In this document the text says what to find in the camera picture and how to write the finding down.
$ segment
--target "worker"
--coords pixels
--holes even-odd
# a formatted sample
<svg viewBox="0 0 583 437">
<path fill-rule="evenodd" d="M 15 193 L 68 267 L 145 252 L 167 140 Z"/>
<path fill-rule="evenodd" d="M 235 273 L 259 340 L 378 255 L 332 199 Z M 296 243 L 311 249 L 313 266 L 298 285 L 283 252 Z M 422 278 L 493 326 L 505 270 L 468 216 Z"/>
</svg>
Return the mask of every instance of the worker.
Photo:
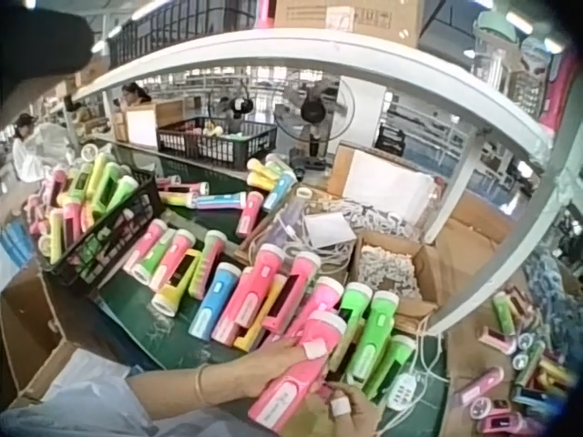
<svg viewBox="0 0 583 437">
<path fill-rule="evenodd" d="M 311 357 L 321 358 L 321 345 Z M 261 437 L 272 435 L 238 420 L 226 402 L 259 396 L 271 380 L 307 360 L 293 340 L 274 342 L 235 361 L 195 370 L 151 371 L 122 380 L 101 377 L 58 390 L 49 400 L 0 416 L 0 435 L 16 437 Z M 380 412 L 364 394 L 331 384 L 351 412 L 333 418 L 334 437 L 373 437 Z"/>
<path fill-rule="evenodd" d="M 27 113 L 20 114 L 15 122 L 12 159 L 16 175 L 23 182 L 37 182 L 45 178 L 46 166 L 36 153 L 36 146 L 27 141 L 35 130 L 35 119 Z"/>
<path fill-rule="evenodd" d="M 135 105 L 141 105 L 142 103 L 149 103 L 152 101 L 152 97 L 150 97 L 146 90 L 139 86 L 136 82 L 132 82 L 121 87 L 121 93 L 128 107 L 133 107 Z"/>
</svg>

